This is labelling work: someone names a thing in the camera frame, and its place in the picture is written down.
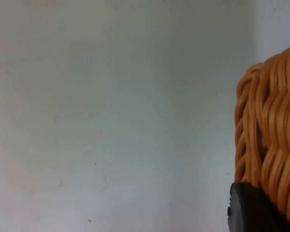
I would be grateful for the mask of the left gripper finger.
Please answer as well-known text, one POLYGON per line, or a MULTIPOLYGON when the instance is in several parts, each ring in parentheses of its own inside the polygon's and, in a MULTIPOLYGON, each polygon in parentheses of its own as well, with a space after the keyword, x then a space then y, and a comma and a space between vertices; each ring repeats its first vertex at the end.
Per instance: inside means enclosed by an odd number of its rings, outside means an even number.
POLYGON ((247 182, 232 183, 227 215, 231 232, 290 232, 290 222, 263 190, 247 182))

